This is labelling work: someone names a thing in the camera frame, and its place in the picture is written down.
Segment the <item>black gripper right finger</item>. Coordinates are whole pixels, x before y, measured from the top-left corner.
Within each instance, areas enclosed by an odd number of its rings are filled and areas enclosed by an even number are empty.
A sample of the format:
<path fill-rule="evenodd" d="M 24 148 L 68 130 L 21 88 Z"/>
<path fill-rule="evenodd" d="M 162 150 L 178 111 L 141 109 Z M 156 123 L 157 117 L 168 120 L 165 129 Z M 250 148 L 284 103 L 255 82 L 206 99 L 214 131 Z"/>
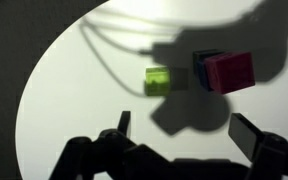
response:
<path fill-rule="evenodd" d="M 264 134 L 241 113 L 232 113 L 228 135 L 249 161 L 253 161 Z"/>

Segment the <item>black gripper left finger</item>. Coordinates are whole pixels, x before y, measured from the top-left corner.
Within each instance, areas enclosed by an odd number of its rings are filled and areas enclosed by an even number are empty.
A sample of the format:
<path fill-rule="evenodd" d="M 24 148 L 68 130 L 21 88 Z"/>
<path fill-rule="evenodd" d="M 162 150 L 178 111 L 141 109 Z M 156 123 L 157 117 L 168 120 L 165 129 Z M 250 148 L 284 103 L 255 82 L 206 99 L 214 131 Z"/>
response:
<path fill-rule="evenodd" d="M 121 113 L 121 117 L 117 126 L 117 130 L 121 132 L 122 134 L 127 135 L 130 121 L 131 121 L 131 112 L 123 111 Z"/>

